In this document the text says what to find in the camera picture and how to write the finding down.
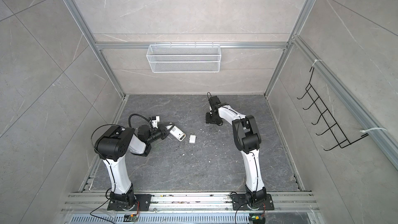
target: white wire basket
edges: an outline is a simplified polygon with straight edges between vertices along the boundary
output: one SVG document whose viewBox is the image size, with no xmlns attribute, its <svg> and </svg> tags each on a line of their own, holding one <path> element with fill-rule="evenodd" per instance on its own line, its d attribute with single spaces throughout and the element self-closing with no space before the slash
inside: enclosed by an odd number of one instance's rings
<svg viewBox="0 0 398 224">
<path fill-rule="evenodd" d="M 216 44 L 153 44 L 147 59 L 154 73 L 219 72 L 221 48 Z"/>
</svg>

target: black wire hook rack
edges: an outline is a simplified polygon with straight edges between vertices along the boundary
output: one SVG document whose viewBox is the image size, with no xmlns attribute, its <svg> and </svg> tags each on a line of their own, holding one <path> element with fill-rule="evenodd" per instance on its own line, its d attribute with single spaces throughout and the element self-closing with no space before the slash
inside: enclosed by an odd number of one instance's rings
<svg viewBox="0 0 398 224">
<path fill-rule="evenodd" d="M 331 134 L 333 135 L 334 139 L 336 140 L 337 144 L 336 144 L 335 146 L 333 146 L 333 147 L 330 148 L 330 149 L 324 149 L 324 150 L 325 150 L 325 151 L 330 151 L 330 150 L 336 148 L 337 146 L 340 146 L 340 148 L 345 148 L 345 147 L 347 147 L 347 146 L 349 146 L 349 145 L 352 145 L 352 144 L 355 143 L 356 141 L 359 141 L 359 140 L 361 140 L 361 139 L 363 139 L 363 138 L 369 136 L 369 134 L 365 133 L 365 134 L 363 134 L 360 138 L 358 138 L 357 140 L 352 141 L 352 142 L 347 138 L 346 134 L 343 132 L 343 130 L 341 129 L 340 125 L 337 123 L 337 121 L 336 121 L 336 119 L 334 118 L 333 114 L 329 111 L 329 108 L 325 105 L 325 103 L 323 102 L 323 100 L 321 99 L 321 97 L 319 96 L 319 94 L 316 92 L 315 88 L 311 85 L 312 75 L 314 74 L 314 67 L 311 67 L 310 73 L 311 73 L 311 77 L 310 77 L 310 81 L 308 82 L 308 85 L 305 87 L 305 94 L 304 94 L 301 98 L 297 98 L 297 99 L 302 99 L 306 94 L 308 94 L 308 95 L 310 96 L 310 98 L 311 98 L 311 100 L 312 100 L 312 104 L 311 104 L 308 108 L 304 108 L 304 107 L 303 107 L 303 110 L 308 110 L 308 109 L 310 109 L 310 107 L 312 107 L 313 105 L 315 105 L 316 108 L 317 108 L 317 110 L 318 110 L 319 113 L 320 113 L 320 116 L 319 116 L 319 118 L 318 118 L 318 121 L 317 121 L 316 123 L 312 123 L 312 122 L 311 122 L 311 124 L 316 125 L 317 123 L 319 123 L 319 120 L 320 120 L 321 117 L 322 117 L 323 120 L 325 121 L 326 125 L 328 126 L 328 128 L 327 128 L 324 132 L 322 132 L 321 134 L 316 133 L 316 135 L 318 135 L 318 136 L 323 135 L 323 134 L 325 134 L 327 131 L 330 130 Z M 308 92 L 310 89 L 312 89 L 312 90 L 315 92 L 316 98 L 315 98 L 315 97 L 312 97 L 311 94 Z M 322 105 L 324 106 L 324 108 L 326 109 L 325 111 L 321 111 L 321 110 L 320 110 L 321 104 L 322 104 Z M 330 125 L 330 124 L 326 121 L 326 118 L 325 118 L 325 115 L 324 115 L 324 114 L 326 114 L 326 113 L 329 113 L 330 116 L 332 117 L 332 119 L 333 119 L 333 121 L 334 121 L 334 123 L 333 123 L 332 125 Z M 341 133 L 343 134 L 343 136 L 344 136 L 344 140 L 343 140 L 343 141 L 339 142 L 339 140 L 337 139 L 336 134 L 335 134 L 335 132 L 334 132 L 333 129 L 332 129 L 332 127 L 334 127 L 334 126 L 337 126 L 337 128 L 339 128 L 339 130 L 340 130 Z"/>
</svg>

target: side wall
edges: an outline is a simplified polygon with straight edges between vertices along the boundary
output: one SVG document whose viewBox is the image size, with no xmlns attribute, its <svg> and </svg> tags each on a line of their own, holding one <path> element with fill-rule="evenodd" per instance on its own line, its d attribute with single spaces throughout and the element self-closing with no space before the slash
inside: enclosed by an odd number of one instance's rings
<svg viewBox="0 0 398 224">
<path fill-rule="evenodd" d="M 305 0 L 75 1 L 98 42 L 286 42 Z M 262 94 L 281 52 L 223 49 L 218 73 L 152 73 L 146 50 L 104 50 L 128 94 Z"/>
<path fill-rule="evenodd" d="M 317 0 L 301 38 L 397 139 L 396 2 Z M 305 189 L 314 192 L 327 223 L 396 223 L 398 172 L 375 142 L 366 137 L 343 149 L 324 150 L 336 141 L 330 131 L 316 135 L 327 126 L 322 119 L 311 124 L 319 117 L 314 105 L 303 110 L 311 98 L 297 99 L 305 93 L 310 68 L 294 47 L 269 97 Z M 362 127 L 316 71 L 311 82 L 348 139 L 359 138 Z"/>
<path fill-rule="evenodd" d="M 62 0 L 0 0 L 0 222 L 52 223 L 121 99 Z"/>
</svg>

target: white square object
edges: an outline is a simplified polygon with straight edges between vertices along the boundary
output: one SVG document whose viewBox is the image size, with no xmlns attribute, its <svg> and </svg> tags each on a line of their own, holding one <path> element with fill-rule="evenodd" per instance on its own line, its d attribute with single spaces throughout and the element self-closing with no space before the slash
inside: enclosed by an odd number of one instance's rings
<svg viewBox="0 0 398 224">
<path fill-rule="evenodd" d="M 196 135 L 191 135 L 191 136 L 189 136 L 189 142 L 190 142 L 190 143 L 194 144 L 194 143 L 195 143 L 195 140 L 196 140 Z"/>
</svg>

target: white zip tie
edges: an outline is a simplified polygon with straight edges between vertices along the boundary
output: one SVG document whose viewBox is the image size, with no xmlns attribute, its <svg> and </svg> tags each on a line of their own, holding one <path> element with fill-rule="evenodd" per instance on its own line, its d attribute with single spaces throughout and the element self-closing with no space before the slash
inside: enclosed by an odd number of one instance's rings
<svg viewBox="0 0 398 224">
<path fill-rule="evenodd" d="M 314 63 L 312 64 L 312 66 L 311 66 L 311 67 L 313 67 L 313 66 L 314 66 L 314 64 L 315 64 L 317 61 L 322 61 L 322 60 L 317 60 L 317 59 L 315 59 L 315 60 L 314 60 Z"/>
<path fill-rule="evenodd" d="M 387 131 L 386 128 L 382 128 L 382 127 L 373 127 L 373 128 L 369 128 L 369 129 L 367 129 L 367 130 L 360 130 L 360 132 L 366 133 L 366 132 L 369 132 L 369 131 L 371 131 L 371 130 L 385 130 L 385 131 Z"/>
</svg>

